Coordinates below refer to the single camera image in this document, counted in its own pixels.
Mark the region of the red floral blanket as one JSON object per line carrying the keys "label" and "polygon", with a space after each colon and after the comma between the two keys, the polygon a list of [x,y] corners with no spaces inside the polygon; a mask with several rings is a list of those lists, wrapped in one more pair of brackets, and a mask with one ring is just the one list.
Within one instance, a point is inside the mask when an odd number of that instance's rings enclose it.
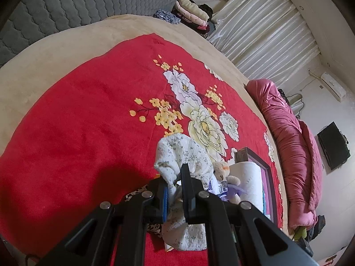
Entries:
{"label": "red floral blanket", "polygon": [[276,154],[264,123],[205,63],[150,34],[116,45],[47,90],[1,155],[1,234],[44,256],[102,201],[155,178],[160,139],[182,133],[212,161]]}

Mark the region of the dark shallow box tray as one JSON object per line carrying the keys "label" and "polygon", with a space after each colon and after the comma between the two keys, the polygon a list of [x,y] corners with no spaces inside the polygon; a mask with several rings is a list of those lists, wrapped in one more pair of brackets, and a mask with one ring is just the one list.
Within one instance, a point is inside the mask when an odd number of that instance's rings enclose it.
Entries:
{"label": "dark shallow box tray", "polygon": [[277,199],[270,166],[248,147],[238,150],[231,173],[241,180],[239,197],[278,224]]}

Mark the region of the blue white wipes packet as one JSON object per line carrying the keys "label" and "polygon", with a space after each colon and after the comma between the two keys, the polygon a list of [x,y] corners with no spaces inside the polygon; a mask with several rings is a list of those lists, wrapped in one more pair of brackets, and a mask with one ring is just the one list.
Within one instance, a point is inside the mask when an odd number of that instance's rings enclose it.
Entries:
{"label": "blue white wipes packet", "polygon": [[218,196],[221,200],[227,200],[228,186],[223,182],[216,179],[215,176],[212,176],[207,191]]}

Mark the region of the stack of folded clothes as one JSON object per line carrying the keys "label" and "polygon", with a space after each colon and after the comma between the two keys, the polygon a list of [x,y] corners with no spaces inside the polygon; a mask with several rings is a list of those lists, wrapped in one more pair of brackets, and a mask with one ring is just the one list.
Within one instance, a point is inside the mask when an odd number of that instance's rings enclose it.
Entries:
{"label": "stack of folded clothes", "polygon": [[215,30],[212,22],[213,10],[206,4],[196,4],[193,0],[177,0],[172,13],[181,22],[199,35],[207,38]]}

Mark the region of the white curtain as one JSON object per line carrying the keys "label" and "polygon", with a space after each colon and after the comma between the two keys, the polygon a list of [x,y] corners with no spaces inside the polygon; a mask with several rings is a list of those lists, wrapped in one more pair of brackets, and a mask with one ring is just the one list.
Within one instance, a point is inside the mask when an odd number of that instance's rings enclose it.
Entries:
{"label": "white curtain", "polygon": [[281,86],[320,54],[291,0],[229,0],[212,21],[208,41],[249,80]]}

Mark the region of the pink quilt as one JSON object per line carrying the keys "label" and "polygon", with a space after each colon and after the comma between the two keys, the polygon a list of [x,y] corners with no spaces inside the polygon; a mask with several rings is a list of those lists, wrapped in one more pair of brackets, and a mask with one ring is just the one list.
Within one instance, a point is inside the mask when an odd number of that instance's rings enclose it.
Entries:
{"label": "pink quilt", "polygon": [[323,190],[323,165],[314,135],[268,79],[250,80],[246,90],[275,139],[288,198],[288,227],[311,228]]}

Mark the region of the black wall television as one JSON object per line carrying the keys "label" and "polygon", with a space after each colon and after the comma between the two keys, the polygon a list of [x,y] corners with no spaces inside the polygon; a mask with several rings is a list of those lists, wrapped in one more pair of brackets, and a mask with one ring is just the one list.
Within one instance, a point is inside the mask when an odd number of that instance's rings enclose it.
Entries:
{"label": "black wall television", "polygon": [[322,129],[317,137],[331,170],[339,168],[351,157],[348,140],[335,122]]}

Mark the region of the white paper towel roll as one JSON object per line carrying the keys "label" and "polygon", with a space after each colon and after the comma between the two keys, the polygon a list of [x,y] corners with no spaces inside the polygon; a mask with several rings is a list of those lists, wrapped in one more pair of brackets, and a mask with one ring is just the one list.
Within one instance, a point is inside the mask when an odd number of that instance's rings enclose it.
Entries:
{"label": "white paper towel roll", "polygon": [[241,194],[242,201],[249,201],[263,212],[263,186],[260,167],[254,162],[239,162],[230,166],[231,175],[240,179],[240,187],[245,191]]}

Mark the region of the green pillow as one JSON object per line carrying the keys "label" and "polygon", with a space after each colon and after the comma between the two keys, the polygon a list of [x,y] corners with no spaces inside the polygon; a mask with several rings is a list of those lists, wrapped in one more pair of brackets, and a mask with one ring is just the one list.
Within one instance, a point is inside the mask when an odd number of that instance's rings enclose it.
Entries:
{"label": "green pillow", "polygon": [[306,226],[299,226],[294,233],[294,241],[298,241],[301,238],[306,238],[307,237],[307,227]]}

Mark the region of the blue patterned cloth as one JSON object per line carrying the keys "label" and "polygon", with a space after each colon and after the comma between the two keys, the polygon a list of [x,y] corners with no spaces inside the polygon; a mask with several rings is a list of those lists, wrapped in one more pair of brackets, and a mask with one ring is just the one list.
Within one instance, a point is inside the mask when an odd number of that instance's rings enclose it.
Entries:
{"label": "blue patterned cloth", "polygon": [[157,10],[153,16],[153,18],[157,18],[159,20],[163,20],[165,22],[168,22],[173,25],[177,25],[181,23],[181,19],[175,16],[173,13],[170,11],[164,10],[164,9],[159,9]]}

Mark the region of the wall air conditioner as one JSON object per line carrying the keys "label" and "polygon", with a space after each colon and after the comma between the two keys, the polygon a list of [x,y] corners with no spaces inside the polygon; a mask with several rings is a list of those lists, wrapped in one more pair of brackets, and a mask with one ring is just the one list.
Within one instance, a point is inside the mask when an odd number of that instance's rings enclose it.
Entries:
{"label": "wall air conditioner", "polygon": [[333,94],[337,101],[341,102],[342,99],[346,96],[346,90],[336,81],[333,76],[327,72],[324,72],[321,75],[321,81],[323,84],[325,84],[327,89]]}

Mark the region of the white floral scrunchie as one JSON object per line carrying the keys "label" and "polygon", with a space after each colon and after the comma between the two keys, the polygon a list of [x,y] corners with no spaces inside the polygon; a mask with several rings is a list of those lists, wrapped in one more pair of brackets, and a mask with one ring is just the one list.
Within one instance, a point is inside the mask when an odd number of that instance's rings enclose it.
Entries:
{"label": "white floral scrunchie", "polygon": [[206,150],[191,137],[181,133],[160,139],[154,168],[167,183],[168,212],[162,224],[164,242],[179,251],[202,251],[207,248],[203,224],[188,224],[183,209],[183,174],[189,173],[206,190],[213,176],[213,166]]}

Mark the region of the grey quilted headboard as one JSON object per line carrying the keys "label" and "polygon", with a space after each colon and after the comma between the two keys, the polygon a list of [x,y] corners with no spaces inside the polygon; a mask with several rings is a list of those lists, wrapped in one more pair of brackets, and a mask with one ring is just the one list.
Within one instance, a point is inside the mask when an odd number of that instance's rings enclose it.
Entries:
{"label": "grey quilted headboard", "polygon": [[122,14],[151,16],[176,0],[21,0],[1,29],[1,64],[42,38]]}

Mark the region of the plush bear purple bow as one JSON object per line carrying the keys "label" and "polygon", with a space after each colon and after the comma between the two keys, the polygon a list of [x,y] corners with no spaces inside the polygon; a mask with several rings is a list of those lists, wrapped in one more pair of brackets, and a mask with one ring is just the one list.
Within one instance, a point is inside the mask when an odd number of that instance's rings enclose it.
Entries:
{"label": "plush bear purple bow", "polygon": [[223,181],[228,186],[226,202],[238,205],[241,202],[240,195],[245,193],[240,187],[240,179],[231,175],[231,170],[227,162],[213,162],[212,166],[216,179]]}

